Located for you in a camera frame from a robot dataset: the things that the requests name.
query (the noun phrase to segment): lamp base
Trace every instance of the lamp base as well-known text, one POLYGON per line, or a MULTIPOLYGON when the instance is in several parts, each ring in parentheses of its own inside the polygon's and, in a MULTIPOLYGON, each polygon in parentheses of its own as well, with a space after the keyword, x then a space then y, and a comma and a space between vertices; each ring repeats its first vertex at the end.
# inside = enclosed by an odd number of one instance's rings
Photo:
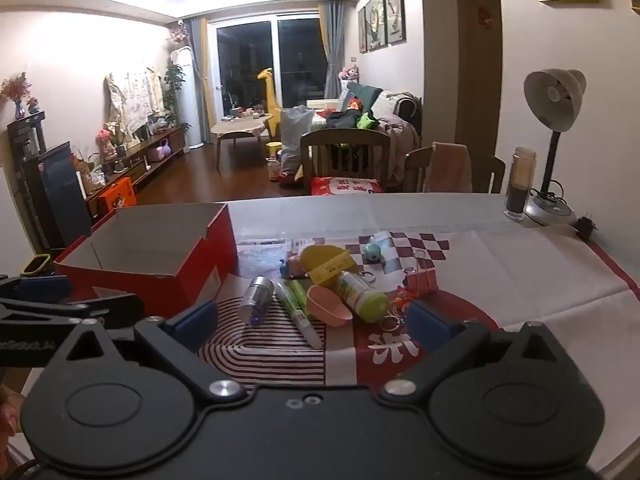
POLYGON ((552 201, 536 196, 529 200, 526 215, 540 225, 572 224, 575 222, 573 210, 560 200, 552 201))

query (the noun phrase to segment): chair back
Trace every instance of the chair back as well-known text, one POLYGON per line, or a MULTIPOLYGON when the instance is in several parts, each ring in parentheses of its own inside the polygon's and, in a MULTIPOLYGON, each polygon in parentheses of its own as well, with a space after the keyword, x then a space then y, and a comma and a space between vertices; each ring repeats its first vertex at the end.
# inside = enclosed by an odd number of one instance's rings
POLYGON ((306 192, 311 193, 315 176, 371 178, 386 190, 390 147, 391 138, 375 130, 328 128, 303 135, 300 154, 306 192))
MULTIPOLYGON (((431 163, 433 148, 420 148, 407 153, 404 158, 405 193, 422 191, 427 168, 431 163)), ((471 187, 474 193, 500 193, 504 179, 504 162, 496 156, 469 153, 471 159, 471 187)))

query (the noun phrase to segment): silver canister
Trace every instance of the silver canister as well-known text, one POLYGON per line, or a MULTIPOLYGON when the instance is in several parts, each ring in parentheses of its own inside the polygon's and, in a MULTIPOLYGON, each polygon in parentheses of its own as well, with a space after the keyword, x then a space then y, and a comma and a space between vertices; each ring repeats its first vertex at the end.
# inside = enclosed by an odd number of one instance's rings
POLYGON ((263 276, 254 278, 238 306, 238 317, 247 325, 260 325, 267 316, 272 297, 271 280, 263 276))

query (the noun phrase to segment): gray curtain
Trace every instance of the gray curtain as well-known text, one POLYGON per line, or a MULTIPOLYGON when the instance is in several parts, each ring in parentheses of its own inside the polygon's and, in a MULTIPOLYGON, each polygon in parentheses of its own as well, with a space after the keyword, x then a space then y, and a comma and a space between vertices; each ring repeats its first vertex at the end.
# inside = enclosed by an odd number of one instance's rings
POLYGON ((324 50, 329 64, 326 69, 324 98, 337 99, 340 97, 338 72, 344 62, 344 5, 342 2, 324 2, 320 7, 320 26, 326 35, 324 50))
POLYGON ((202 52, 200 48, 200 26, 198 24, 199 16, 195 18, 187 18, 184 20, 184 27, 189 33, 189 46, 193 51, 193 67, 196 78, 196 102, 198 104, 198 117, 200 118, 200 139, 202 142, 209 142, 209 125, 207 114, 205 112, 204 97, 202 95, 202 80, 200 76, 200 67, 202 66, 202 56, 208 56, 208 52, 202 52))

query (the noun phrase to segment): glass jar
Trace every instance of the glass jar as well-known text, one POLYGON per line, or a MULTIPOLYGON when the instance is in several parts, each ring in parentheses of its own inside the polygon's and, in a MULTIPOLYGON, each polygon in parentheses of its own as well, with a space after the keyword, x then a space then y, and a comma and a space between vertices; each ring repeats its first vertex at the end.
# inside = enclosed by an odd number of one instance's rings
POLYGON ((524 218, 524 208, 527 205, 535 169, 536 152, 522 146, 517 147, 513 153, 507 199, 504 203, 504 214, 509 218, 514 220, 524 218))

